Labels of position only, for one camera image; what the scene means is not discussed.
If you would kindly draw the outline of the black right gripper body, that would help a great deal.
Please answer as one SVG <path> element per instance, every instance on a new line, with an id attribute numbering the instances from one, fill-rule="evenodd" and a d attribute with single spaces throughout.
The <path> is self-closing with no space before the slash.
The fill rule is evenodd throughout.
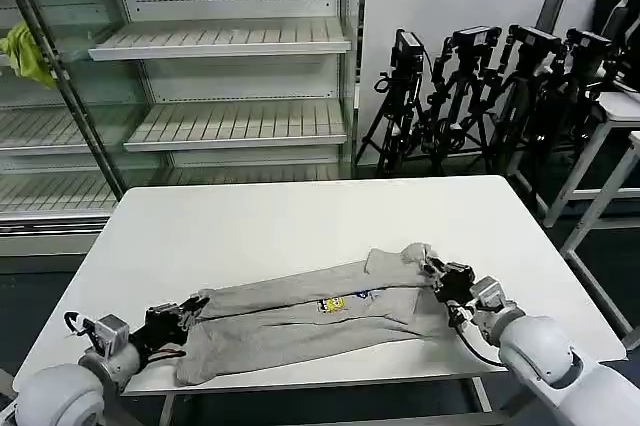
<path id="1" fill-rule="evenodd" d="M 434 282 L 434 294 L 439 302 L 467 304 L 472 300 L 471 287 L 475 283 L 475 273 L 469 265 L 443 263 L 438 271 Z"/>

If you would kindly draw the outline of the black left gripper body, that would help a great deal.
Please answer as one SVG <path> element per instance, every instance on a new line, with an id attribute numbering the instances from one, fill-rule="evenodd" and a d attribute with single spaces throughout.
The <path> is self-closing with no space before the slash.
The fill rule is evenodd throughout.
<path id="1" fill-rule="evenodd" d="M 182 346 L 187 331 L 180 325 L 182 311 L 176 303 L 149 308 L 144 325 L 130 334 L 130 343 L 139 354 L 154 354 L 167 345 Z"/>

